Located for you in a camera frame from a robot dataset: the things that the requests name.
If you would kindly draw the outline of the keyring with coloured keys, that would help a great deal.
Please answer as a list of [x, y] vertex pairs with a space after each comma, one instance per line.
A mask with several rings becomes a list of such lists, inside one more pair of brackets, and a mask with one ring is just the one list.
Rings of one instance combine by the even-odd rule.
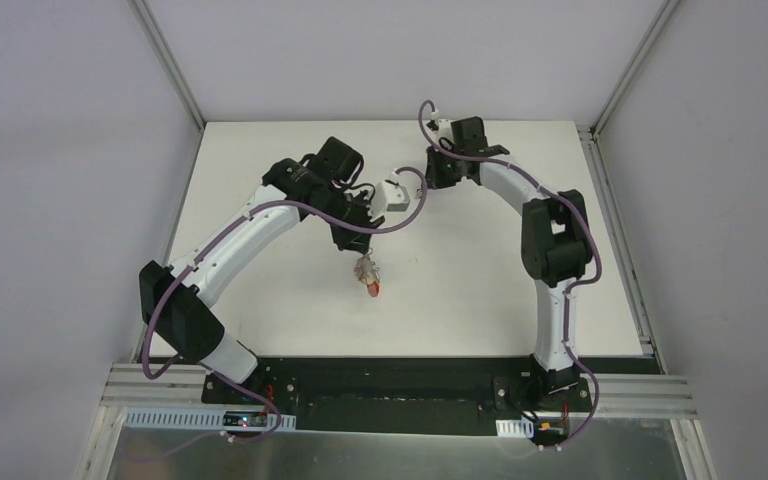
[[371, 257], [371, 253], [363, 254], [355, 263], [354, 274], [357, 280], [364, 285], [367, 294], [377, 298], [381, 290], [379, 268]]

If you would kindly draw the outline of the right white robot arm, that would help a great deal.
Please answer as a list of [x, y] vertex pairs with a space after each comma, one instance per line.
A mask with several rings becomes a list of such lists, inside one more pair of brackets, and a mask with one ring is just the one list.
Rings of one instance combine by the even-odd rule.
[[508, 149], [489, 144], [481, 118], [457, 121], [432, 118], [419, 123], [429, 146], [426, 179], [430, 188], [455, 186], [463, 179], [495, 193], [521, 216], [520, 255], [535, 282], [538, 326], [529, 400], [543, 410], [555, 408], [577, 384], [575, 313], [589, 264], [602, 266], [589, 229], [583, 195], [553, 192], [516, 164]]

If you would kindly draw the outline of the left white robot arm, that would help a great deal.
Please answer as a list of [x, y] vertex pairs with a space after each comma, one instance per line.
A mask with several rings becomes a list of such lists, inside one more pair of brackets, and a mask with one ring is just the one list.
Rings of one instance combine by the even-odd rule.
[[350, 191], [363, 166], [363, 156], [335, 137], [299, 161], [273, 164], [211, 238], [168, 266], [150, 261], [141, 269], [147, 333], [158, 334], [181, 359], [226, 377], [226, 389], [239, 403], [257, 402], [265, 390], [265, 378], [255, 371], [258, 358], [211, 308], [259, 253], [315, 212], [334, 218], [330, 231], [338, 250], [368, 253], [369, 232], [383, 221], [371, 217], [370, 195]]

